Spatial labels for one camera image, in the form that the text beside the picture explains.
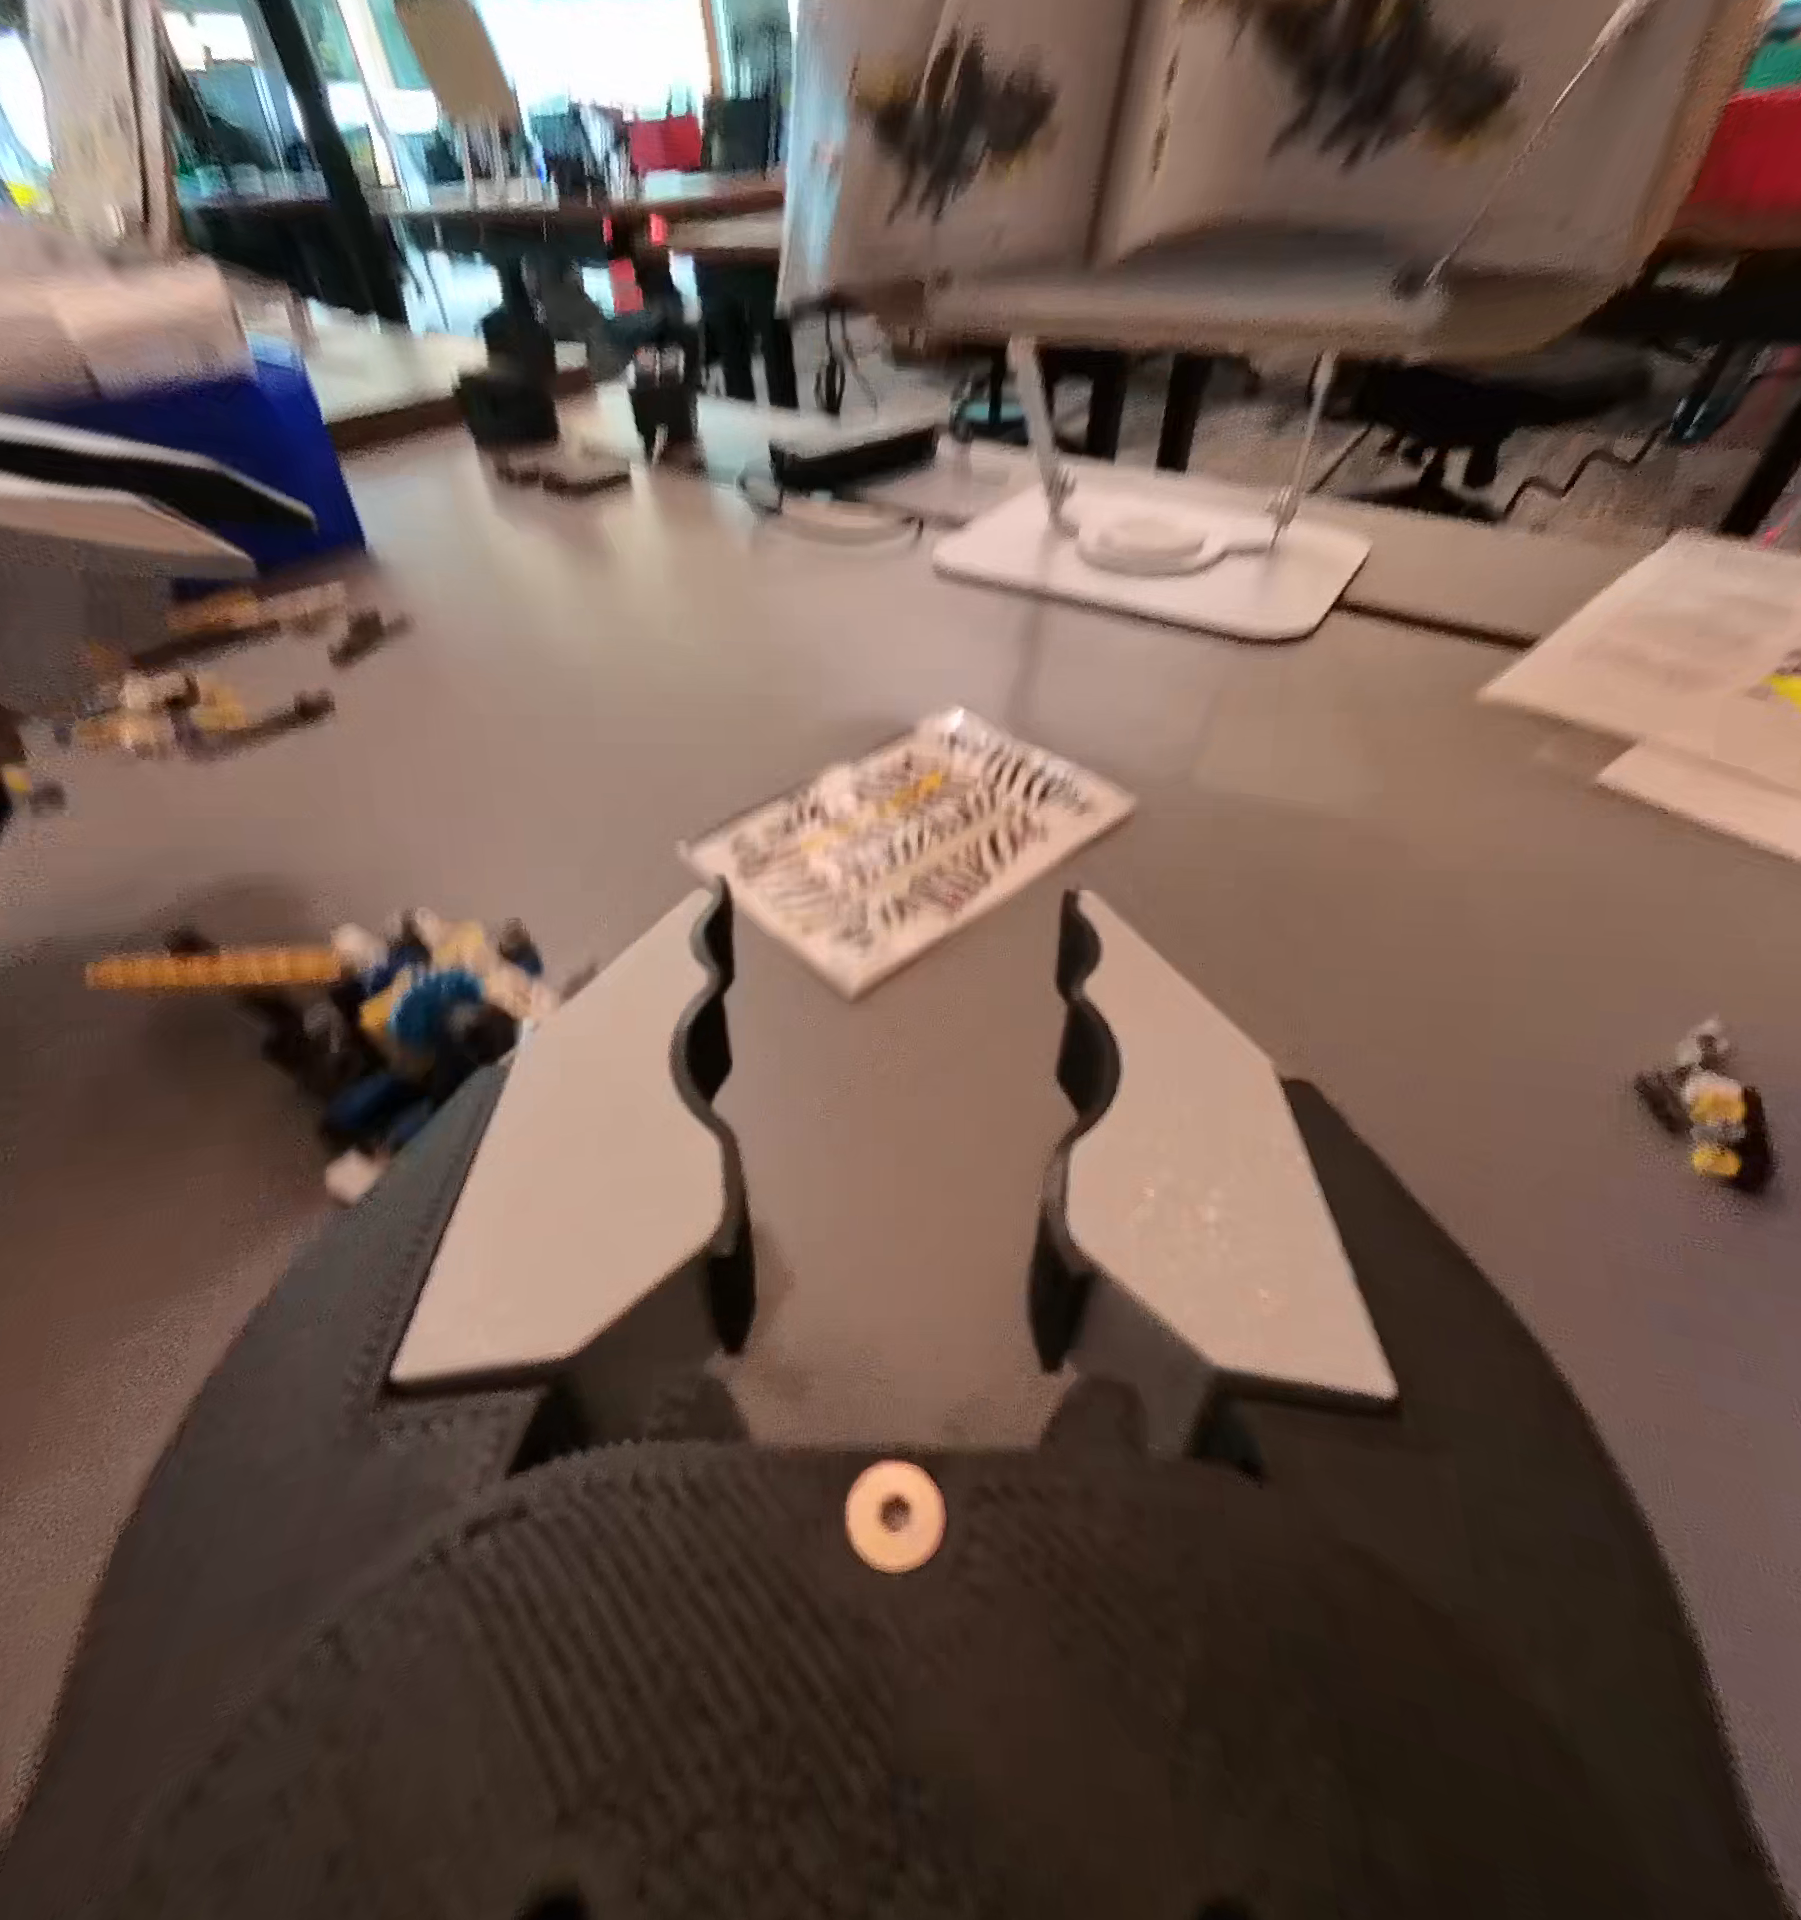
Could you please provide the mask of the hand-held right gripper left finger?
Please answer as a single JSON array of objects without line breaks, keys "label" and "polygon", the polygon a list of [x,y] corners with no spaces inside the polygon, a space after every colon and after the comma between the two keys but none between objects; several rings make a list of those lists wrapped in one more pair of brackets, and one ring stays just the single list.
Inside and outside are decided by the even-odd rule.
[{"label": "hand-held right gripper left finger", "polygon": [[733,1054],[733,903],[718,882],[512,1060],[387,1372],[403,1400],[538,1389],[577,1427],[644,1427],[745,1351],[759,1280]]}]

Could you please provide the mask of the tall black device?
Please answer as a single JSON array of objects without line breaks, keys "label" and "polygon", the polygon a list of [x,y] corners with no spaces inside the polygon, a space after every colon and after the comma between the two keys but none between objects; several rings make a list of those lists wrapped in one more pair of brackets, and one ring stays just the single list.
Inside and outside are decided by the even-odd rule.
[{"label": "tall black device", "polygon": [[457,410],[489,455],[556,446],[562,436],[557,343],[533,305],[504,303],[483,320],[484,367],[461,372]]}]

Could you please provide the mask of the lego instruction booklet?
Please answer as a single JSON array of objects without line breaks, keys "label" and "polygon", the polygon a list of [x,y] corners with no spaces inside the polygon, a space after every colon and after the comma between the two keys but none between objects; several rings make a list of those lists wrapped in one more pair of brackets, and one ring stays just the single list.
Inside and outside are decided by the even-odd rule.
[{"label": "lego instruction booklet", "polygon": [[1563,333],[1666,236],[1764,4],[802,4],[785,309],[1093,348]]}]

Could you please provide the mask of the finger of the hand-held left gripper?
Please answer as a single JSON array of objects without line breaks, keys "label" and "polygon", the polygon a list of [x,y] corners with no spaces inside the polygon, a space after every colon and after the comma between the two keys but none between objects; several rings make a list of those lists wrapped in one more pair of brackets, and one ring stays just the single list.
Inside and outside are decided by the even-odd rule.
[{"label": "finger of the hand-held left gripper", "polygon": [[258,575],[244,548],[152,502],[0,473],[0,570],[48,567],[213,585]]},{"label": "finger of the hand-held left gripper", "polygon": [[314,530],[297,497],[206,455],[0,414],[0,475],[27,483],[125,493],[201,526]]}]

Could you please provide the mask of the small grey drive box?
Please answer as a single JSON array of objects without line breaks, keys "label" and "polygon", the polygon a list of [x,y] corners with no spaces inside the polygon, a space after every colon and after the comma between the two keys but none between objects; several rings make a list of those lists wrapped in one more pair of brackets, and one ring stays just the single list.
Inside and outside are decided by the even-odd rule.
[{"label": "small grey drive box", "polygon": [[783,493],[842,497],[931,468],[939,442],[937,421],[815,421],[770,439],[770,479]]}]

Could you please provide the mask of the white booklet stand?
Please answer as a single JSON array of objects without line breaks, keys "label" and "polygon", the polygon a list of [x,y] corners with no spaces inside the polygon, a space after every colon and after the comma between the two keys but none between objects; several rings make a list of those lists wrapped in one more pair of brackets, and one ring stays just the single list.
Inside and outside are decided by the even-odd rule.
[{"label": "white booklet stand", "polygon": [[1297,521],[1347,359],[1495,363],[1625,287],[1673,223],[1764,4],[1150,4],[1079,266],[970,269],[928,314],[1042,348],[1308,362],[1293,468],[1222,507],[1092,476],[1024,401],[1038,491],[937,551],[964,582],[1235,641],[1316,635],[1372,546]]}]

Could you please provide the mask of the white plastic bag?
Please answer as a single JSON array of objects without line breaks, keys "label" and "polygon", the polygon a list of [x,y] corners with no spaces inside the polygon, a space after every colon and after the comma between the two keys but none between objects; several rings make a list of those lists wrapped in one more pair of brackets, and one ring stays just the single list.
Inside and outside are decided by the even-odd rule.
[{"label": "white plastic bag", "polygon": [[247,379],[254,367],[213,262],[0,275],[0,404],[132,397]]}]

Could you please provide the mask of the scattered lego pieces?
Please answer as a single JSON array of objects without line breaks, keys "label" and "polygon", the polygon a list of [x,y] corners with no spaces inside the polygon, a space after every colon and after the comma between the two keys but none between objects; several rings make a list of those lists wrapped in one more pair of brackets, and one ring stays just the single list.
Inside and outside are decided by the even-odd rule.
[{"label": "scattered lego pieces", "polygon": [[[359,602],[342,585],[258,595],[216,593],[171,616],[184,660],[222,643],[318,641],[327,665],[348,672],[410,633],[410,616]],[[232,684],[185,665],[123,670],[86,697],[51,735],[63,751],[127,758],[216,761],[324,724],[338,710],[329,689],[299,691],[258,706]]]}]

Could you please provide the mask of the paper sheet with yellow triangle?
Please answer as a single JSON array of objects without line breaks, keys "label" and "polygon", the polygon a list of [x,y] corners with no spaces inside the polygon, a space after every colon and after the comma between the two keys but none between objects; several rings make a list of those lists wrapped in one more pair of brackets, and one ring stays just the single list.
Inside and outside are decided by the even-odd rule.
[{"label": "paper sheet with yellow triangle", "polygon": [[1801,798],[1801,556],[1673,536],[1480,698]]}]

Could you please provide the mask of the long background table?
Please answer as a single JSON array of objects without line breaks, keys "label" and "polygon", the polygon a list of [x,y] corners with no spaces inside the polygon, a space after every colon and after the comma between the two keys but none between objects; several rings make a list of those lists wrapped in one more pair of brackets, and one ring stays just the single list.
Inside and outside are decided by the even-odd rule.
[{"label": "long background table", "polygon": [[[369,305],[359,265],[332,199],[313,174],[265,174],[261,193],[184,198],[192,246],[225,266],[281,281],[313,300]],[[776,214],[785,171],[654,172],[615,198],[560,193],[542,181],[374,188],[371,226],[387,265],[403,275],[407,249],[487,257],[504,248],[546,248],[597,265],[632,248],[674,243],[707,223]]]}]

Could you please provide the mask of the partly built lego model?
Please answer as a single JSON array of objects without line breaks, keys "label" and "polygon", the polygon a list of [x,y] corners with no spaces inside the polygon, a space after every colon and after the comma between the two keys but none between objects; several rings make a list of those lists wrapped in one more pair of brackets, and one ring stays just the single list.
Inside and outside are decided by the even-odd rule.
[{"label": "partly built lego model", "polygon": [[193,927],[160,950],[92,961],[102,993],[222,995],[261,1028],[265,1057],[318,1107],[327,1191],[356,1205],[476,1073],[588,981],[546,972],[520,921],[412,911],[385,933],[342,924],[323,943],[228,947]]}]

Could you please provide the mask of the red storage bin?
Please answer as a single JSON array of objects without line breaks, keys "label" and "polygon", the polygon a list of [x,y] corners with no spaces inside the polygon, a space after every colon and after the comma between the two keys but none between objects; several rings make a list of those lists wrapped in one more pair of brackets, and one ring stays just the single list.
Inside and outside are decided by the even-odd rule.
[{"label": "red storage bin", "polygon": [[1673,239],[1742,251],[1801,249],[1801,88],[1729,102]]}]

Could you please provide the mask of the small black device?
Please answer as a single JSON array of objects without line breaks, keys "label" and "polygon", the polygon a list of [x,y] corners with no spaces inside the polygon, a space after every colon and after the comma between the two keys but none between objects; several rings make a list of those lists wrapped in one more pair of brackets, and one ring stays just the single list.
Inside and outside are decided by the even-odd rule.
[{"label": "small black device", "polygon": [[698,460],[698,348],[694,331],[672,331],[634,349],[627,400],[649,466]]}]

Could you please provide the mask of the small lego assembly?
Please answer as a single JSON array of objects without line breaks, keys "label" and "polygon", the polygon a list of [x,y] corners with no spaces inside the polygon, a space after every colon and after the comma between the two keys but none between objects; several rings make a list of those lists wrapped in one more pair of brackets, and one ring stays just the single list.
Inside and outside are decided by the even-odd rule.
[{"label": "small lego assembly", "polygon": [[1722,1020],[1692,1026],[1669,1060],[1633,1075],[1633,1094],[1695,1177],[1754,1199],[1770,1191],[1773,1129],[1763,1094],[1736,1068]]}]

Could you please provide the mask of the flat dark items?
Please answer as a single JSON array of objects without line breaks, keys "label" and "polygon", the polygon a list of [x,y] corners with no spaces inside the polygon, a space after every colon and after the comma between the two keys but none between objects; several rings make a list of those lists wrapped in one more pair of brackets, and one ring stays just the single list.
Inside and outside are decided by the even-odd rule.
[{"label": "flat dark items", "polygon": [[573,500],[632,487],[630,461],[591,446],[506,449],[492,458],[491,473],[509,489]]}]

